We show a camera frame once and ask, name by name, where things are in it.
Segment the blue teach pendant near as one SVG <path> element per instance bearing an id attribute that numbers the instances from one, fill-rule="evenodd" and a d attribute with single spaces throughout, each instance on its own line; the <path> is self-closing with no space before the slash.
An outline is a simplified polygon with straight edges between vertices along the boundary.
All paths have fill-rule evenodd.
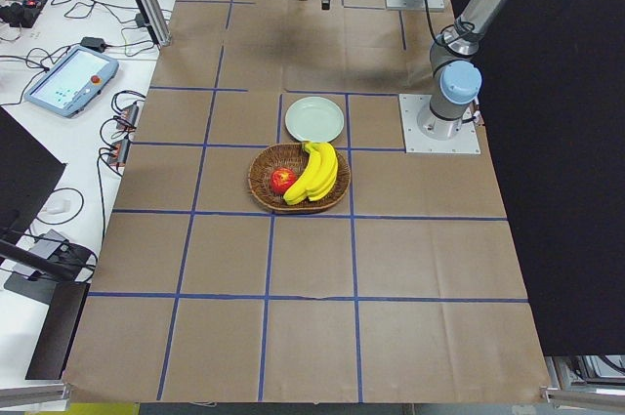
<path id="1" fill-rule="evenodd" d="M 72 117 L 102 92 L 118 68 L 117 59 L 76 45 L 26 91 L 24 98 L 56 115 Z"/>

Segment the black power adapter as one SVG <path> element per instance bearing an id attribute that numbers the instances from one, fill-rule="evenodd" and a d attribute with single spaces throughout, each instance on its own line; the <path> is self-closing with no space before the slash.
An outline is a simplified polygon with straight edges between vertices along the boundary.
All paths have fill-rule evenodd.
<path id="1" fill-rule="evenodd" d="M 102 38 L 92 36 L 83 37 L 80 41 L 80 45 L 98 53 L 103 53 L 107 47 L 107 44 Z"/>

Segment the brown wicker basket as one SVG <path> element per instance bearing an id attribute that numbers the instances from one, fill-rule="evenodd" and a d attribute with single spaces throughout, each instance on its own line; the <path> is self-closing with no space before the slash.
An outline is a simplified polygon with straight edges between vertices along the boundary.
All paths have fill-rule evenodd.
<path id="1" fill-rule="evenodd" d="M 308 162 L 308 155 L 299 143 L 270 145 L 254 158 L 249 168 L 248 185 L 251 195 L 265 210 L 275 214 L 316 214 L 328 210 L 345 197 L 351 183 L 348 161 L 341 153 L 337 157 L 337 181 L 327 196 L 316 202 L 306 199 L 296 205 L 287 205 L 282 196 L 271 189 L 271 174 L 278 168 L 289 168 L 296 174 L 301 174 Z"/>

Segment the black monitor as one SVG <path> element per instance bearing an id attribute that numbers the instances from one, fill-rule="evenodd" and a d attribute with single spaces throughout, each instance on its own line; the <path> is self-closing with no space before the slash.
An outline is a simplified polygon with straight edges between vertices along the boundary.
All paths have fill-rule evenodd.
<path id="1" fill-rule="evenodd" d="M 1 109 L 1 239 L 17 244 L 55 190 L 65 165 Z"/>

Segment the red apple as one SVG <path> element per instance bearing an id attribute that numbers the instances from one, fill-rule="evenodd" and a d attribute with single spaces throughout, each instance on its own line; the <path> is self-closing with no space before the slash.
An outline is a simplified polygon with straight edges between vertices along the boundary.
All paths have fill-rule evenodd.
<path id="1" fill-rule="evenodd" d="M 298 175 L 291 169 L 279 167 L 270 176 L 270 188 L 278 195 L 283 195 L 298 180 Z"/>

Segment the light green plate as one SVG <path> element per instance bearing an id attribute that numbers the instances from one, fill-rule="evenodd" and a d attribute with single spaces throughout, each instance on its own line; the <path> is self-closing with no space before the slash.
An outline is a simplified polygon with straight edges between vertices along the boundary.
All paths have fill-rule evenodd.
<path id="1" fill-rule="evenodd" d="M 295 101 L 285 115 L 288 133 L 300 142 L 332 142 L 343 131 L 344 123 L 341 108 L 318 96 Z"/>

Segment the yellow banana bunch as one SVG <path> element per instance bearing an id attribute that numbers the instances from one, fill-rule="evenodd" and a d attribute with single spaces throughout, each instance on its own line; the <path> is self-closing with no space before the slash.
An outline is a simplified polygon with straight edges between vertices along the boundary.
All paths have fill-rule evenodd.
<path id="1" fill-rule="evenodd" d="M 327 142 L 305 142 L 303 150 L 309 154 L 308 164 L 302 175 L 283 194 L 288 205 L 296 205 L 306 199 L 321 200 L 336 183 L 338 156 L 333 145 Z"/>

